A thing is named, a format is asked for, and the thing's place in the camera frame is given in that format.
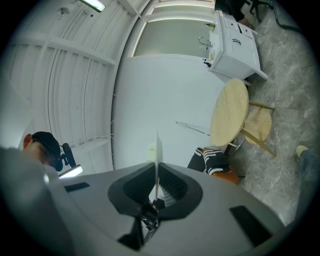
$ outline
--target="light fixture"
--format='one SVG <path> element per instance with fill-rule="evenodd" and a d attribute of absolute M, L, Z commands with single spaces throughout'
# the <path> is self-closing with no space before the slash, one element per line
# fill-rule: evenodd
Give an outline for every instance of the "light fixture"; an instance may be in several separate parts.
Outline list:
<path fill-rule="evenodd" d="M 214 21 L 210 20 L 210 19 L 205 19 L 205 18 L 201 18 L 201 17 L 189 17 L 189 16 L 171 16 L 171 17 L 155 17 L 153 19 L 150 19 L 148 22 L 159 22 L 159 21 L 168 21 L 168 20 L 190 20 L 190 21 L 198 21 L 198 22 L 209 22 L 212 23 Z"/>
<path fill-rule="evenodd" d="M 80 0 L 80 1 L 86 4 L 87 6 L 90 6 L 92 9 L 96 10 L 98 13 L 101 13 L 106 8 L 106 6 L 98 0 Z"/>
<path fill-rule="evenodd" d="M 143 33 L 144 30 L 145 30 L 146 25 L 147 25 L 147 22 L 144 22 L 144 23 L 142 24 L 141 29 L 140 29 L 140 31 L 139 31 L 139 35 L 138 35 L 137 38 L 135 39 L 134 44 L 133 44 L 133 47 L 132 47 L 132 48 L 130 49 L 130 51 L 129 51 L 128 57 L 133 57 L 133 56 L 135 55 L 136 49 L 137 49 L 137 46 L 138 46 L 138 43 L 139 43 L 139 41 L 140 41 L 140 38 L 141 38 L 142 33 Z"/>
<path fill-rule="evenodd" d="M 59 178 L 69 178 L 69 177 L 74 177 L 77 176 L 78 174 L 82 173 L 84 170 L 82 169 L 81 165 L 77 165 L 74 168 L 71 168 L 64 173 L 59 175 Z"/>
<path fill-rule="evenodd" d="M 197 0 L 188 0 L 188 1 L 183 1 L 183 0 L 176 0 L 176 1 L 161 1 L 158 3 L 155 3 L 153 7 L 151 7 L 147 13 L 147 15 L 151 15 L 154 11 L 155 8 L 159 7 L 172 7 L 172 6 L 193 6 L 193 7 L 205 7 L 205 8 L 211 8 L 215 9 L 216 6 L 216 0 L 212 0 L 211 2 L 207 1 L 197 1 Z"/>

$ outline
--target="jeans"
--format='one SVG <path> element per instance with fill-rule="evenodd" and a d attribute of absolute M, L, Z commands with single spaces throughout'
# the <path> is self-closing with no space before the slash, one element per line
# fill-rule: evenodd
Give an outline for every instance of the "jeans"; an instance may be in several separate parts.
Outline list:
<path fill-rule="evenodd" d="M 308 209 L 319 188 L 320 156 L 313 150 L 302 152 L 298 171 L 301 177 L 300 196 L 295 218 L 300 218 Z"/>

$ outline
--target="black cap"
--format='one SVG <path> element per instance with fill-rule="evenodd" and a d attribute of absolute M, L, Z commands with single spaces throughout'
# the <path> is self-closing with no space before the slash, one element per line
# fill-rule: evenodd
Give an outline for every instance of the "black cap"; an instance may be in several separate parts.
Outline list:
<path fill-rule="evenodd" d="M 58 141 L 50 132 L 38 131 L 32 135 L 33 139 L 38 140 L 55 157 L 60 156 L 60 146 Z"/>

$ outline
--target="white wall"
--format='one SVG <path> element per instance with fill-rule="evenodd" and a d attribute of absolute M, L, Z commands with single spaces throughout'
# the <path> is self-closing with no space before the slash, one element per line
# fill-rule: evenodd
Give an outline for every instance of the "white wall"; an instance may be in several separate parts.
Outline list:
<path fill-rule="evenodd" d="M 209 129 L 214 105 L 228 80 L 207 71 L 202 61 L 178 55 L 124 59 L 113 102 L 115 168 L 146 162 L 156 129 L 163 161 L 186 167 L 197 147 L 210 146 L 210 137 L 175 122 Z"/>
<path fill-rule="evenodd" d="M 135 56 L 154 54 L 182 54 L 208 58 L 206 46 L 198 42 L 209 40 L 211 28 L 205 21 L 168 19 L 147 23 Z"/>

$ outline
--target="black slot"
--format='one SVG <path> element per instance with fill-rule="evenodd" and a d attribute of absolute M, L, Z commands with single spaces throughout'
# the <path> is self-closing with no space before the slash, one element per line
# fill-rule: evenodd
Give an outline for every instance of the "black slot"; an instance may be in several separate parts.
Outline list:
<path fill-rule="evenodd" d="M 237 24 L 239 30 L 240 30 L 240 33 L 243 34 L 242 30 L 241 30 L 241 27 L 239 26 L 239 24 Z"/>
<path fill-rule="evenodd" d="M 271 238 L 269 231 L 245 206 L 230 208 L 230 212 L 255 247 Z"/>
<path fill-rule="evenodd" d="M 86 182 L 81 182 L 73 185 L 64 186 L 65 190 L 69 193 L 76 190 L 81 190 L 84 188 L 90 187 L 90 185 Z"/>

